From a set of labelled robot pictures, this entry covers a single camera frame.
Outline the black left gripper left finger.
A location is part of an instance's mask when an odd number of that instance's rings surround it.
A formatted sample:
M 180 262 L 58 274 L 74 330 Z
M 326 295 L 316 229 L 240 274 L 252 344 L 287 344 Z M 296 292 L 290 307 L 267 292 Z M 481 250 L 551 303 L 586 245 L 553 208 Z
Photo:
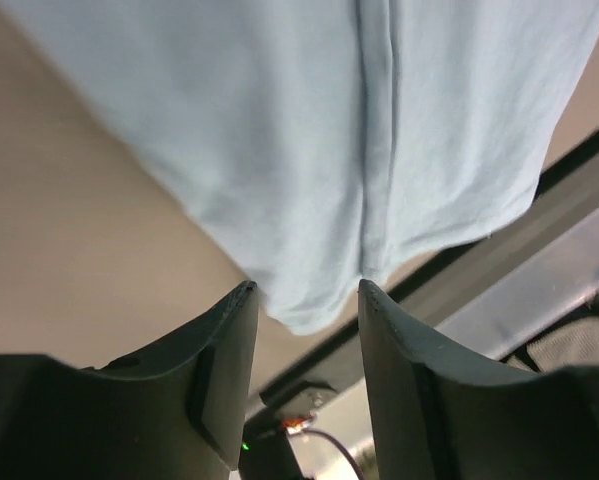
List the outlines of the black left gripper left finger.
M 225 479 L 236 470 L 257 332 L 246 281 L 101 369 L 0 354 L 0 479 Z

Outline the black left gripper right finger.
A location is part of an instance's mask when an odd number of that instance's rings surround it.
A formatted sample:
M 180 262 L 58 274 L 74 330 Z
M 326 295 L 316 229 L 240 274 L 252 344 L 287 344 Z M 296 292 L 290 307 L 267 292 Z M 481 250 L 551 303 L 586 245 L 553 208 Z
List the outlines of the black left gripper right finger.
M 599 479 L 599 366 L 486 358 L 359 284 L 359 335 L 384 479 Z

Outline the blue grey t shirt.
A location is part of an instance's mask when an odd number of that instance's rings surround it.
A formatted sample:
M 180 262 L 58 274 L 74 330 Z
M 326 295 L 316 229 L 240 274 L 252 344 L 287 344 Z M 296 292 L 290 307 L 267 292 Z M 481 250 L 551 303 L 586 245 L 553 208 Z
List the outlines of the blue grey t shirt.
M 297 335 L 531 205 L 599 1 L 3 1 Z

